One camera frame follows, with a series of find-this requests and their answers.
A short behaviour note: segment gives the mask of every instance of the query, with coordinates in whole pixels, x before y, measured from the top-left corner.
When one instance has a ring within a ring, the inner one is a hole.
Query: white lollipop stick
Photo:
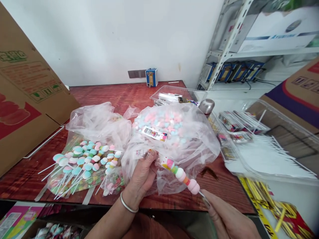
[[[44,180],[44,179],[46,179],[48,176],[50,176],[50,174],[51,173],[53,173],[55,170],[57,170],[59,167],[56,167],[54,170],[52,170],[47,176],[45,176],[45,178],[43,178],[42,180],[41,180],[41,182]]]
[[[59,187],[57,188],[57,191],[56,191],[55,195],[57,195],[57,193],[59,192],[59,189],[60,189],[61,185],[64,183],[65,178],[66,178],[66,174],[64,174],[64,176],[63,176],[63,178],[61,180],[61,183],[59,183]]]
[[[45,170],[47,170],[47,169],[51,168],[51,167],[52,167],[52,166],[54,166],[54,165],[56,165],[56,163],[52,164],[51,166],[47,167],[46,169],[42,170],[41,172],[38,172],[38,174],[40,174],[40,173],[44,172]]]
[[[61,194],[61,196],[59,196],[59,197],[57,198],[57,200],[58,200],[60,197],[62,197],[64,194],[68,193],[68,192],[74,187],[75,184],[73,184],[68,190],[66,190],[63,194]]]
[[[102,185],[103,185],[103,183],[104,183],[106,177],[107,177],[107,176],[104,177],[104,179],[103,179],[102,183],[100,184],[99,188],[97,189],[95,195],[97,194],[97,192],[98,192],[98,191],[100,190],[100,188],[102,187]]]
[[[67,180],[67,182],[65,183],[65,185],[63,186],[63,188],[61,189],[61,191],[56,195],[56,197],[54,199],[57,198],[57,196],[63,192],[63,189],[67,186],[67,184],[71,181],[72,177],[74,176],[74,174],[71,174],[71,176],[69,177],[69,179]]]
[[[54,175],[56,175],[58,172],[60,172],[64,167],[61,167],[58,171],[56,171],[54,174],[51,175],[51,177],[53,177]]]
[[[83,179],[83,178],[81,177],[80,180],[78,180],[78,182],[77,182],[77,184],[76,184],[76,186],[75,186],[75,189],[73,190],[72,195],[75,193],[77,187],[79,186],[79,183],[80,183],[81,179]]]
[[[62,180],[56,186],[54,186],[52,189],[59,187],[61,184],[62,184]]]

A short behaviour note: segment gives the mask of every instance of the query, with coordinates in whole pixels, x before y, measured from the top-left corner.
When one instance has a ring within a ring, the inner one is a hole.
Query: electrical outlet
[[[145,78],[146,77],[146,70],[133,70],[127,71],[130,78]]]
[[[146,71],[146,70],[142,70],[142,71],[141,71],[141,78],[145,78],[145,77],[146,77],[145,71]]]

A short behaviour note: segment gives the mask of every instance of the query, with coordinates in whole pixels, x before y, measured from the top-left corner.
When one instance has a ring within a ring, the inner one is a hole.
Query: silver bracelet
[[[123,206],[127,209],[127,210],[129,210],[131,213],[137,213],[138,211],[139,211],[139,208],[137,208],[137,210],[135,211],[135,210],[132,210],[131,208],[129,208],[127,205],[126,205],[126,203],[124,202],[124,200],[123,200],[123,197],[122,197],[122,192],[121,192],[121,202],[122,202],[122,204],[123,204]]]

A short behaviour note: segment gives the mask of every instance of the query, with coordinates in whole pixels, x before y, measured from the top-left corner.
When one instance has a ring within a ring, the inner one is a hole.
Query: red tabletop
[[[163,85],[185,87],[184,83],[180,81],[174,84],[159,82],[157,87],[151,88],[146,87],[146,83],[81,86],[71,87],[70,92],[82,106],[97,105],[110,101],[112,106],[115,107],[114,111],[122,115],[128,105],[133,105],[140,109],[153,106],[154,102],[149,97]],[[67,130],[63,129],[31,158],[22,159],[1,177],[0,199],[34,201],[46,185],[46,181],[41,182],[41,179],[46,174],[37,173],[52,164],[52,157],[62,152],[66,139]],[[198,175],[196,180],[200,187],[221,197],[242,213],[255,213],[238,178],[225,168],[221,156],[208,166],[215,172],[219,180],[214,179],[209,173],[206,173],[203,177]],[[102,190],[95,195],[96,190],[97,187],[89,204],[112,205],[118,198],[118,195],[103,197]],[[86,194],[87,190],[84,190],[71,195],[68,199],[60,198],[59,200],[54,200],[54,195],[49,190],[46,190],[40,201],[82,203]],[[173,195],[148,196],[143,199],[140,208],[206,211],[201,197],[192,195],[189,190]]]

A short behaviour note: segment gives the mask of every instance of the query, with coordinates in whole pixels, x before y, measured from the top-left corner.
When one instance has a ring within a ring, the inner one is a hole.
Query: clear plastic bag
[[[101,188],[104,190],[103,196],[116,195],[123,190],[124,187],[122,167],[115,167],[113,173],[106,175],[105,180],[101,184]]]
[[[145,126],[166,133],[166,140],[157,140],[144,134],[147,131]],[[125,183],[129,182],[138,159],[148,149],[157,150],[173,160],[184,169],[189,178],[196,178],[205,165],[213,162],[220,152],[219,141],[205,115],[189,103],[147,107],[135,119],[132,131],[133,136],[121,159]],[[148,195],[156,191],[159,194],[174,194],[185,188],[186,185],[180,183],[170,171],[159,168],[156,182]]]
[[[53,177],[48,178],[48,189],[56,194],[57,196],[62,195],[63,197],[67,197],[70,193],[74,193],[77,191],[85,190],[90,187],[99,185],[103,182],[105,178],[105,165],[100,163],[101,159],[107,157],[109,153],[115,153],[117,151],[124,151],[130,137],[131,137],[131,128],[132,123],[130,120],[124,119],[121,115],[114,113],[114,107],[110,102],[105,102],[100,105],[92,105],[92,106],[84,106],[80,107],[71,113],[70,122],[66,125],[66,129],[68,132],[67,143],[62,151],[62,155],[66,155],[68,153],[72,154],[74,148],[77,146],[83,146],[80,144],[83,141],[93,141],[100,142],[101,146],[114,146],[114,150],[109,149],[102,153],[98,154],[101,150],[97,150],[95,155],[100,157],[99,161],[91,161],[92,165],[98,164],[97,168],[93,168],[89,170],[91,176],[86,179],[81,179],[77,186],[74,186],[71,190],[70,186],[75,183],[75,176],[70,180],[70,176],[72,175],[69,172],[67,175],[63,172],[58,164],[55,168],[59,167],[60,171]],[[67,166],[72,166],[76,168],[78,166],[85,168],[85,164],[77,165],[77,163],[71,163],[71,158],[69,159],[69,163]]]

